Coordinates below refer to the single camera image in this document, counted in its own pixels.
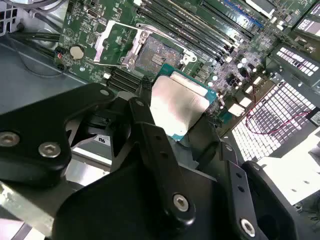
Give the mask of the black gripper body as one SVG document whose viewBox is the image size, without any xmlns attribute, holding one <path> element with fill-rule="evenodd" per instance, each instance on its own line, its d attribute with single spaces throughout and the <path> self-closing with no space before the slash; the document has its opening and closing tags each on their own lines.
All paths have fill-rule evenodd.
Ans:
<svg viewBox="0 0 320 240">
<path fill-rule="evenodd" d="M 218 182 L 171 161 L 158 185 L 135 146 L 122 166 L 72 194 L 58 210 L 54 240 L 232 240 L 225 193 Z"/>
</svg>

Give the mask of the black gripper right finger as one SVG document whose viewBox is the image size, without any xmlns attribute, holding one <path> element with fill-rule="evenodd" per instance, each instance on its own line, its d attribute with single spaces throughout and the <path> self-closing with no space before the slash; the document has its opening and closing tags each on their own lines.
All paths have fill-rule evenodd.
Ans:
<svg viewBox="0 0 320 240">
<path fill-rule="evenodd" d="M 197 170 L 214 177 L 226 196 L 233 231 L 242 240 L 305 240 L 307 227 L 262 167 L 239 164 L 207 119 L 194 125 Z"/>
</svg>

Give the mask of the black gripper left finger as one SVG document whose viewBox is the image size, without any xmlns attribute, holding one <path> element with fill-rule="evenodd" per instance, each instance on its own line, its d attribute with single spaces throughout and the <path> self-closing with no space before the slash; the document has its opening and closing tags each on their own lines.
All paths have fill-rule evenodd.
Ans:
<svg viewBox="0 0 320 240">
<path fill-rule="evenodd" d="M 140 211 L 174 226 L 190 226 L 196 208 L 165 131 L 155 125 L 148 104 L 125 100 L 90 83 L 4 113 L 0 117 L 0 177 L 29 186 L 57 184 L 77 144 L 115 131 L 111 147 L 120 167 L 85 187 L 60 210 L 68 217 L 105 222 L 112 210 Z"/>
</svg>

